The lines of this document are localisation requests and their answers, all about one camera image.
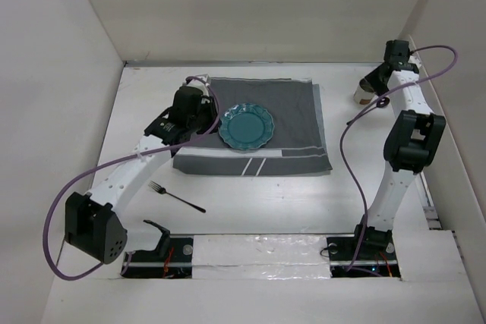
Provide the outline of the beige metal cup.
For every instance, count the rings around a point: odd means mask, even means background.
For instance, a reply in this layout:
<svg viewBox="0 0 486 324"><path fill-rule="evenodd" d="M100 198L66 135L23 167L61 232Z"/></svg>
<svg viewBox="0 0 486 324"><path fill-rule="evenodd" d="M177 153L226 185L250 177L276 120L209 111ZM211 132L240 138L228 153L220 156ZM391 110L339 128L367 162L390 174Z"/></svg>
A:
<svg viewBox="0 0 486 324"><path fill-rule="evenodd" d="M368 105L373 101L375 96L373 87L365 78L362 78L353 95L354 101L359 105Z"/></svg>

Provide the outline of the teal ceramic plate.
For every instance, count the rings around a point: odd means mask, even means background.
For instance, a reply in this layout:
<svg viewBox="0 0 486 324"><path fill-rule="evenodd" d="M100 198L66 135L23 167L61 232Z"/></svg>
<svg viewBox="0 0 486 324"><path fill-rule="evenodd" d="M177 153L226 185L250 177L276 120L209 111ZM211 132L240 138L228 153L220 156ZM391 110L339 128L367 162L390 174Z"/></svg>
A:
<svg viewBox="0 0 486 324"><path fill-rule="evenodd" d="M267 144L275 130L273 116L263 106L237 104L220 118L219 136L232 149L248 151Z"/></svg>

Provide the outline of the black fork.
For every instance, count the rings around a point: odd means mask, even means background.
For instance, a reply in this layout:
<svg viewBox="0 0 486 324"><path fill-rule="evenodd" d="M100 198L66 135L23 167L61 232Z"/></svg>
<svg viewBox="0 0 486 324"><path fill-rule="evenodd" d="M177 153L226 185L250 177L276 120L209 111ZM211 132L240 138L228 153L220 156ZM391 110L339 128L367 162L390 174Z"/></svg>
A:
<svg viewBox="0 0 486 324"><path fill-rule="evenodd" d="M150 189L152 189L153 191L155 191L156 193L160 194L160 195L168 195L188 206L190 206L191 208L193 209L196 209L198 212L201 212L201 213L206 213L207 211L205 210L205 208L202 208L201 206L198 206L198 205L195 205L193 203L190 203L188 202L187 200L184 200L182 199L181 197L177 197L176 195L174 195L173 193L170 193L167 191L167 189L165 189L164 187L160 186L159 184L157 184L155 181L150 181L148 183L148 187Z"/></svg>

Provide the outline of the grey striped cloth placemat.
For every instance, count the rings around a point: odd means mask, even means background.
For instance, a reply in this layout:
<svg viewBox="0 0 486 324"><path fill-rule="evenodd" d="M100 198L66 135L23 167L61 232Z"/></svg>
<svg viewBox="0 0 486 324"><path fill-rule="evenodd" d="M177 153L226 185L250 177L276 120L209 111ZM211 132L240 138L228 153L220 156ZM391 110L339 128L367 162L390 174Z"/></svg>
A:
<svg viewBox="0 0 486 324"><path fill-rule="evenodd" d="M320 88L311 80L213 78L219 130L180 149L187 175L328 175Z"/></svg>

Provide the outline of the black spoon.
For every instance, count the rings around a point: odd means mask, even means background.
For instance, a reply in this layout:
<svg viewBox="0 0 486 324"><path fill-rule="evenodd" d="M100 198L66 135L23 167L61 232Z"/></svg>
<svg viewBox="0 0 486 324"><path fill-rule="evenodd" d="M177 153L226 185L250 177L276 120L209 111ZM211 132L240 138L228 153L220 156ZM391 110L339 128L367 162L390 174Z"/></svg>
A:
<svg viewBox="0 0 486 324"><path fill-rule="evenodd" d="M383 109L383 108L386 108L390 103L390 99L388 97L383 97L383 98L380 98L380 99L377 99L377 102L376 102L376 107L378 109Z"/></svg>

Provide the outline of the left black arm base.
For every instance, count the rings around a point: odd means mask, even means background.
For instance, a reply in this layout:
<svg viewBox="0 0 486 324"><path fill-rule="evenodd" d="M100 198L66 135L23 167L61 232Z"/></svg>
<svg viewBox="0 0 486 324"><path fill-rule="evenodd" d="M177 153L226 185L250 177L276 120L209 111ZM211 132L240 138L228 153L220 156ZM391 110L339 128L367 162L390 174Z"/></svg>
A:
<svg viewBox="0 0 486 324"><path fill-rule="evenodd" d="M132 279L192 278L193 236L172 236L169 229L144 219L144 223L159 233L157 245L125 253L120 276Z"/></svg>

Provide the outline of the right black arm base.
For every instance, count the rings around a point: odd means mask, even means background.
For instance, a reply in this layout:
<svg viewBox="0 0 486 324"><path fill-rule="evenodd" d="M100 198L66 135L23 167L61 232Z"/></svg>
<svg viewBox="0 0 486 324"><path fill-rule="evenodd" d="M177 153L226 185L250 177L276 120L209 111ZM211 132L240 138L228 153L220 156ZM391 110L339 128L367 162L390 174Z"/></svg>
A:
<svg viewBox="0 0 486 324"><path fill-rule="evenodd" d="M320 255L327 258L332 278L400 278L392 231L378 231L363 224L353 234L330 235Z"/></svg>

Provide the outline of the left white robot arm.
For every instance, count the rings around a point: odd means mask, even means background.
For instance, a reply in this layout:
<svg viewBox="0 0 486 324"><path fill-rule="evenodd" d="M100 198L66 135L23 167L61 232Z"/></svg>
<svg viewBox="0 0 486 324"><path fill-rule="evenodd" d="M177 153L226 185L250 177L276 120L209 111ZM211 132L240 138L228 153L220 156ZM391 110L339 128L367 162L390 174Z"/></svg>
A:
<svg viewBox="0 0 486 324"><path fill-rule="evenodd" d="M65 240L102 264L120 256L128 241L121 215L149 177L190 142L215 131L218 100L207 79L189 77L172 106L144 130L133 152L115 161L115 169L86 193L65 203Z"/></svg>

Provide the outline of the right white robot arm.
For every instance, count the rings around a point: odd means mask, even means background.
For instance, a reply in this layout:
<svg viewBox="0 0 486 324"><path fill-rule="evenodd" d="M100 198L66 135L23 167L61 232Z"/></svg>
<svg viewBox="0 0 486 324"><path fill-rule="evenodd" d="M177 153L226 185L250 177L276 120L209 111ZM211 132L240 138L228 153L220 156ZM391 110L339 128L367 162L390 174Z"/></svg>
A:
<svg viewBox="0 0 486 324"><path fill-rule="evenodd" d="M386 44L383 63L363 77L353 96L361 105L382 96L377 106L391 105L396 121L383 148L385 170L364 233L351 239L352 252L367 259L392 239L393 223L409 185L437 152L446 119L428 106L418 85L419 69L404 40Z"/></svg>

